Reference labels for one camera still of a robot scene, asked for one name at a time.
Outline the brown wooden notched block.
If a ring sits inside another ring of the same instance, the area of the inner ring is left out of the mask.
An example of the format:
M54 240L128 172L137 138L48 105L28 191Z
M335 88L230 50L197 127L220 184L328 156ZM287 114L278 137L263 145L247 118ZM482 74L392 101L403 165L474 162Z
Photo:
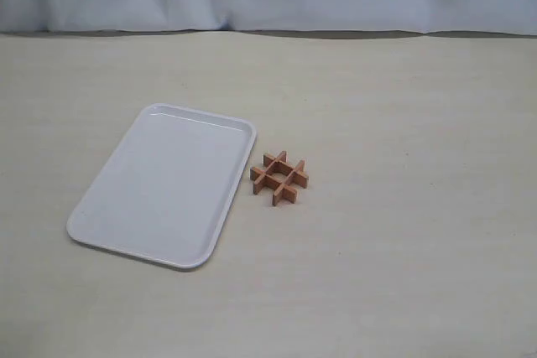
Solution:
M253 181L254 194L258 194L261 189L265 187L276 191L281 185L283 185L285 189L289 188L292 184L297 184L302 188L306 188L309 182L309 176L298 169L291 169L284 174L281 169L269 173L268 170L252 167L250 170L250 179Z

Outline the zigzag wooden block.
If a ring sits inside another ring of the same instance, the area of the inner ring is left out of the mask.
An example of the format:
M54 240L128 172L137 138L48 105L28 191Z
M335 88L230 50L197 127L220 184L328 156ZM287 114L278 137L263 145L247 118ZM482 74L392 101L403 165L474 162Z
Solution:
M294 187L279 182L273 182L271 184L273 190L272 205L276 206L281 200L285 200L294 204L298 197L298 190Z

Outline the notched wooden puzzle piece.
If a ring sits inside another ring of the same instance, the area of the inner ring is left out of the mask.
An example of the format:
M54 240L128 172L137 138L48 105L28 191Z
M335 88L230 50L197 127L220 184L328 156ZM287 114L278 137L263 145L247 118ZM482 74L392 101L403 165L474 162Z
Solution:
M266 174L288 175L293 167L287 164L287 152L282 151L276 157L265 153L263 155L263 166Z

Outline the white plastic tray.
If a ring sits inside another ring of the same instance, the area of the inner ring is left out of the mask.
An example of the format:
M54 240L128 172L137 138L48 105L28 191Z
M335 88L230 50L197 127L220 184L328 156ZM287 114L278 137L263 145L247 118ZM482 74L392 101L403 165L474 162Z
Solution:
M70 214L69 237L180 270L205 264L256 136L237 117L145 107Z

